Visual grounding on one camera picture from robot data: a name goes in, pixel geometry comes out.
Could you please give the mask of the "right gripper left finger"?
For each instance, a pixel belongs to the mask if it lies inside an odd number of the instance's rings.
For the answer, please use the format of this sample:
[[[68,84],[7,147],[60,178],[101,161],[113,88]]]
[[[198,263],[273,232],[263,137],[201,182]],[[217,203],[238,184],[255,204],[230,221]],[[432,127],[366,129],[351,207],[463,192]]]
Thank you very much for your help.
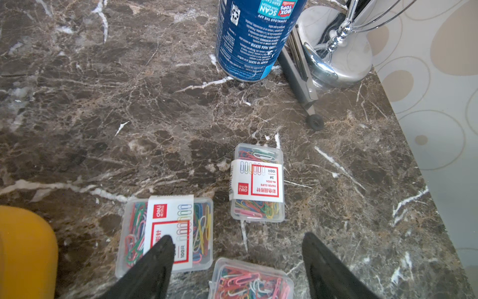
[[[165,299],[174,263],[171,236],[162,237],[101,299]]]

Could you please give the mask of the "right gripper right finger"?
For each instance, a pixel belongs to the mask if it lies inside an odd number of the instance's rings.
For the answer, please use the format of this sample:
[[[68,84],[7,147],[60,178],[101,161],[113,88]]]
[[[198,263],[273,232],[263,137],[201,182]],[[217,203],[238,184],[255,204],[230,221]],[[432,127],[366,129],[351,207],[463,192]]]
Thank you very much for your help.
[[[363,284],[317,236],[304,235],[302,257],[313,299],[376,299]]]

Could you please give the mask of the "clear paper clip box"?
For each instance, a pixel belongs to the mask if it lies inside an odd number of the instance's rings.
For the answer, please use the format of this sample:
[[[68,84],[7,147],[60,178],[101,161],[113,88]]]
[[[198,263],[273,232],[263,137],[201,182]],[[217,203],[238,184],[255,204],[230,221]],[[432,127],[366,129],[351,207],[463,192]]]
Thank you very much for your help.
[[[173,272],[207,270],[213,258],[214,203],[210,198],[152,196],[126,204],[115,275],[121,278],[163,237],[174,244]]]
[[[220,258],[209,282],[210,299],[292,299],[294,283],[281,270]]]
[[[284,155],[279,148],[240,143],[230,165],[230,213],[240,221],[285,220]]]

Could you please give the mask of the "yellow plastic storage tray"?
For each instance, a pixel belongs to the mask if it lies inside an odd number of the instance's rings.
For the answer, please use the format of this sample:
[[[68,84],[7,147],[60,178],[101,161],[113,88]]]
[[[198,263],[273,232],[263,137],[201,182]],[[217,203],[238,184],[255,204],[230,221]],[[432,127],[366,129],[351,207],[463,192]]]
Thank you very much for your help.
[[[58,254],[47,221],[26,209],[1,206],[2,299],[53,299]]]

